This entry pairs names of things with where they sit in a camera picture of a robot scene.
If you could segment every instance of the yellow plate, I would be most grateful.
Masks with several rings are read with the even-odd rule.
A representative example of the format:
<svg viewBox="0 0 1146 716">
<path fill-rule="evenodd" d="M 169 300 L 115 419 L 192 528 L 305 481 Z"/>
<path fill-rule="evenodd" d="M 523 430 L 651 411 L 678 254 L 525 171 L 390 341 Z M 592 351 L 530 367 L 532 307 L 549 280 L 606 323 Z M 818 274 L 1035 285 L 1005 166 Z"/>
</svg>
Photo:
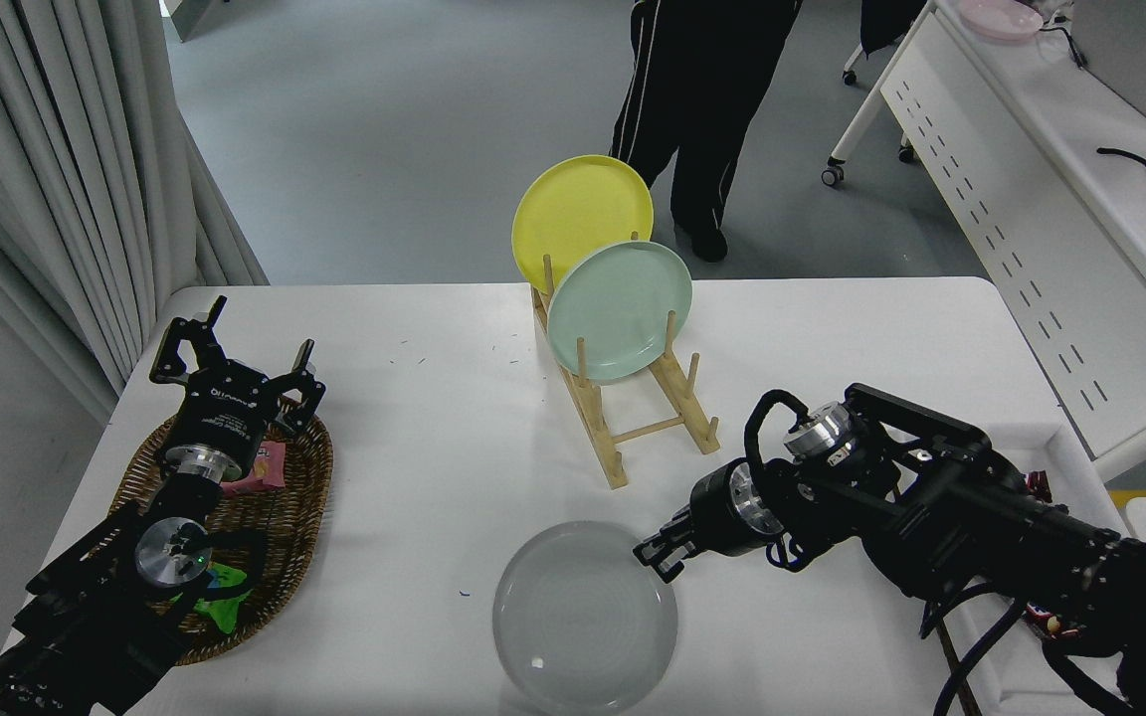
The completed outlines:
<svg viewBox="0 0 1146 716">
<path fill-rule="evenodd" d="M 542 172 L 528 187 L 510 227 L 519 273 L 547 290 L 542 257 L 551 254 L 555 286 L 588 253 L 639 231 L 652 236 L 649 186 L 622 162 L 602 155 L 574 157 Z"/>
</svg>

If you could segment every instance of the gray plate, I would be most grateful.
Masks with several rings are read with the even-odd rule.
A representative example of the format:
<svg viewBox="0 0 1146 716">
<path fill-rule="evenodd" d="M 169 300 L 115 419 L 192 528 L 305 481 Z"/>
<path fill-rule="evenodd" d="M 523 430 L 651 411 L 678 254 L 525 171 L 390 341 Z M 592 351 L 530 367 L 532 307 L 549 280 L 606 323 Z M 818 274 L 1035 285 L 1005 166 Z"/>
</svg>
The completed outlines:
<svg viewBox="0 0 1146 716">
<path fill-rule="evenodd" d="M 618 713 L 669 666 L 678 611 L 669 584 L 639 566 L 617 525 L 565 522 L 519 548 L 497 582 L 501 666 L 547 713 Z"/>
</svg>

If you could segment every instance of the caster wheel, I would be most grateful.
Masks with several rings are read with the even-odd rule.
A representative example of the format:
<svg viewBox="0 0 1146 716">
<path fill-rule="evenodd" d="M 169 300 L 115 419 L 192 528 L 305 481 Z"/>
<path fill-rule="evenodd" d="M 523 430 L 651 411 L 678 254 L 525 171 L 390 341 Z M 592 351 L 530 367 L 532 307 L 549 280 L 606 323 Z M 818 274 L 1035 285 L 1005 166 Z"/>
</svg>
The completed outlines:
<svg viewBox="0 0 1146 716">
<path fill-rule="evenodd" d="M 829 167 L 819 173 L 819 182 L 827 187 L 837 187 L 842 181 L 842 167 Z"/>
</svg>

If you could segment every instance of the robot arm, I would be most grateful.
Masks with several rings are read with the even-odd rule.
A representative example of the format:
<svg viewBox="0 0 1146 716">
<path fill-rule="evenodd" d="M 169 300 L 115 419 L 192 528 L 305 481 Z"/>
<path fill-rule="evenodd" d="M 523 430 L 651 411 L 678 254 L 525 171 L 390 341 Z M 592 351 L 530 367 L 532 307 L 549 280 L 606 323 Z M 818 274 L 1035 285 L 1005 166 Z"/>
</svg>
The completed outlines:
<svg viewBox="0 0 1146 716">
<path fill-rule="evenodd" d="M 759 431 L 768 412 L 795 414 L 790 459 L 764 463 Z M 911 435 L 893 440 L 887 427 Z M 911 485 L 896 486 L 903 472 Z M 764 548 L 790 572 L 856 536 L 879 572 L 909 597 L 926 599 L 923 635 L 981 592 L 1013 599 L 1004 620 L 963 659 L 936 713 L 987 648 L 1036 603 L 1082 639 L 1046 643 L 1046 658 L 1074 692 L 1102 713 L 1146 713 L 1146 543 L 1076 520 L 1029 494 L 1023 477 L 978 427 L 869 386 L 809 412 L 784 391 L 763 395 L 745 432 L 745 457 L 701 478 L 688 506 L 636 548 L 660 579 L 702 552 Z M 982 585 L 971 585 L 982 580 Z M 1068 655 L 1123 652 L 1117 698 L 1090 683 Z"/>
<path fill-rule="evenodd" d="M 237 597 L 259 582 L 267 535 L 207 533 L 206 517 L 219 483 L 250 471 L 269 423 L 291 435 L 304 430 L 324 385 L 308 364 L 311 340 L 274 379 L 226 357 L 213 330 L 223 300 L 205 317 L 172 321 L 156 354 L 150 380 L 185 387 L 156 454 L 158 494 L 146 508 L 116 509 L 29 581 L 36 597 L 13 623 L 24 638 L 0 656 L 0 716 L 83 715 L 95 703 L 126 713 L 190 647 L 179 625 L 197 599 Z M 194 372 L 179 356 L 182 341 L 194 349 Z M 283 407 L 291 390 L 304 400 Z M 242 584 L 209 588 L 214 549 L 249 553 Z"/>
</svg>

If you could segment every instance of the wicker basket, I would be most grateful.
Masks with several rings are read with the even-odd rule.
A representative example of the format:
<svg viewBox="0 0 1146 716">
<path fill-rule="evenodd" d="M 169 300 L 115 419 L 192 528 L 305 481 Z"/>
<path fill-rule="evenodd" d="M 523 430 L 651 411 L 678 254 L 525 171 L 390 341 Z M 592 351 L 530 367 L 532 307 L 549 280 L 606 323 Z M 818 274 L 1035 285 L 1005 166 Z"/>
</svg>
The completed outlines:
<svg viewBox="0 0 1146 716">
<path fill-rule="evenodd" d="M 113 497 L 113 509 L 128 501 L 138 501 L 141 506 L 154 499 L 162 486 L 162 477 L 154 454 L 162 446 L 174 418 L 162 423 L 135 453 Z M 330 495 L 330 477 L 333 472 L 333 449 L 330 433 L 321 423 L 313 423 L 292 440 L 278 427 L 268 428 L 264 440 L 285 444 L 285 488 L 273 493 L 242 494 L 219 501 L 219 508 L 206 518 L 206 530 L 230 532 L 253 527 L 268 535 L 268 561 L 260 581 L 250 597 L 237 611 L 237 628 L 233 634 L 222 634 L 209 616 L 188 614 L 182 630 L 194 635 L 194 644 L 178 667 L 205 661 L 227 652 L 262 629 L 282 612 L 282 607 L 295 597 L 299 582 L 313 562 L 313 550 L 317 545 L 317 530 Z M 245 569 L 245 553 L 223 552 L 214 557 L 218 561 Z"/>
</svg>

